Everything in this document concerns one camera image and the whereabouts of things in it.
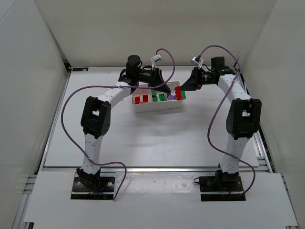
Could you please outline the green lego plate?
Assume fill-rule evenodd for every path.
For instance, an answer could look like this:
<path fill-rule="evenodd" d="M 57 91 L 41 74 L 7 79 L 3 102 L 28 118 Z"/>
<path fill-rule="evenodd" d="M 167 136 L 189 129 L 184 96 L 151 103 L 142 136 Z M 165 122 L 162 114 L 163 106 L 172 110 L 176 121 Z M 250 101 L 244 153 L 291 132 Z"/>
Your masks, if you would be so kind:
<path fill-rule="evenodd" d="M 159 94 L 159 100 L 160 100 L 160 102 L 167 101 L 167 95 L 166 94 Z"/>

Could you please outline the purple rounded lego brick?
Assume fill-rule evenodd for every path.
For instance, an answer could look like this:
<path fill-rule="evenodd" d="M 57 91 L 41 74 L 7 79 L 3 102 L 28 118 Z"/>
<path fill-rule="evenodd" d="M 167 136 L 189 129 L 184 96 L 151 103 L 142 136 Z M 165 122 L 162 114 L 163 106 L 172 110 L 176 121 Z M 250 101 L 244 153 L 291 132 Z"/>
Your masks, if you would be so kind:
<path fill-rule="evenodd" d="M 167 95 L 167 100 L 170 101 L 170 100 L 175 100 L 175 96 L 172 95 L 172 94 L 169 94 Z"/>

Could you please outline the red long lego brick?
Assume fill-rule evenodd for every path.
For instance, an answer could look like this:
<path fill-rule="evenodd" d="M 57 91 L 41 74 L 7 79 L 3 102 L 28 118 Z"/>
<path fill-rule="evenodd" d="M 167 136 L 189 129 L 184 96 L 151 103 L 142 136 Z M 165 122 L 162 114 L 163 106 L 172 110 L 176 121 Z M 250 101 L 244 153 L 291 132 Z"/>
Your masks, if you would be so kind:
<path fill-rule="evenodd" d="M 181 88 L 179 86 L 174 88 L 175 90 L 175 99 L 182 100 Z"/>

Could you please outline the red green watermelon lego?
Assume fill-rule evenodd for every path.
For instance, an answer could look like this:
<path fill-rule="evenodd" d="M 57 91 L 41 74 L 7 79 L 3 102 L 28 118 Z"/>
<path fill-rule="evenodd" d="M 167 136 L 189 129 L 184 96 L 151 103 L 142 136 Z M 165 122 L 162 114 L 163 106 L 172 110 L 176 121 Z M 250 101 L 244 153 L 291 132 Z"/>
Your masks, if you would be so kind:
<path fill-rule="evenodd" d="M 134 98 L 134 103 L 135 104 L 139 104 L 141 102 L 141 98 L 139 97 L 139 96 L 136 96 L 135 98 Z"/>

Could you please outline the green red lego stack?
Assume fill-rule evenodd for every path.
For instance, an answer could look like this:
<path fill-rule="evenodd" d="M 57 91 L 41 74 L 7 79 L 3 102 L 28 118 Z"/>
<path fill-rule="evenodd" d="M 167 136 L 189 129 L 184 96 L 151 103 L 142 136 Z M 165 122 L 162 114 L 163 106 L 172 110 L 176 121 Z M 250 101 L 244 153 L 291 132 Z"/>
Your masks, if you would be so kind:
<path fill-rule="evenodd" d="M 184 90 L 181 90 L 181 96 L 182 96 L 182 99 L 183 99 L 183 100 L 186 99 L 186 94 L 185 94 L 185 91 L 184 91 Z"/>

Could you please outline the green curved lego brick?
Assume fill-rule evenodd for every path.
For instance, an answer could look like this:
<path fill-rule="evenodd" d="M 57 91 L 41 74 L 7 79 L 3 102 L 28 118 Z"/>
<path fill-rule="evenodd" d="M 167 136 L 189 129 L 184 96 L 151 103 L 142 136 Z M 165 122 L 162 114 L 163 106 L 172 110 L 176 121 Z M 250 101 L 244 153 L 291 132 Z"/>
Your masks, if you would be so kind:
<path fill-rule="evenodd" d="M 152 93 L 152 101 L 153 102 L 158 102 L 158 96 L 156 93 Z"/>

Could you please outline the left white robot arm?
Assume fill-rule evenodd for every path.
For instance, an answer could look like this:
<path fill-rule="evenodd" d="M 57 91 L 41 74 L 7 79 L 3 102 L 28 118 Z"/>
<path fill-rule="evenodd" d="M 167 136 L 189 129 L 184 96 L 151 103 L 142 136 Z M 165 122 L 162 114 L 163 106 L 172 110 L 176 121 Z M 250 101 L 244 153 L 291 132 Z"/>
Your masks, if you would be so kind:
<path fill-rule="evenodd" d="M 162 71 L 155 64 L 162 60 L 160 55 L 151 58 L 150 66 L 142 66 L 138 55 L 131 55 L 127 59 L 126 68 L 120 73 L 115 88 L 108 90 L 98 97 L 88 97 L 81 117 L 85 137 L 83 164 L 77 169 L 82 184 L 90 191 L 100 187 L 100 151 L 102 139 L 111 124 L 111 109 L 125 97 L 130 96 L 139 86 L 146 83 L 149 87 L 156 87 L 157 91 L 168 94 L 170 88 L 164 84 Z"/>

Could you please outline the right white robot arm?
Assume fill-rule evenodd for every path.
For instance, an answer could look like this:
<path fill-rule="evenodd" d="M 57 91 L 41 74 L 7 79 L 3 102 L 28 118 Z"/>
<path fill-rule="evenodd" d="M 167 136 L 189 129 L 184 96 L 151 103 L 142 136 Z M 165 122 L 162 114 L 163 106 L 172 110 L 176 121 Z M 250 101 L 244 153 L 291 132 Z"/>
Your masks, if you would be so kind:
<path fill-rule="evenodd" d="M 216 84 L 230 102 L 226 119 L 228 142 L 223 158 L 213 179 L 206 179 L 206 185 L 213 190 L 233 189 L 238 184 L 239 164 L 244 148 L 259 129 L 262 102 L 253 99 L 238 82 L 237 72 L 225 65 L 224 57 L 211 59 L 211 70 L 202 68 L 200 56 L 192 59 L 195 65 L 190 78 L 181 86 L 183 91 L 195 91 L 204 85 Z"/>

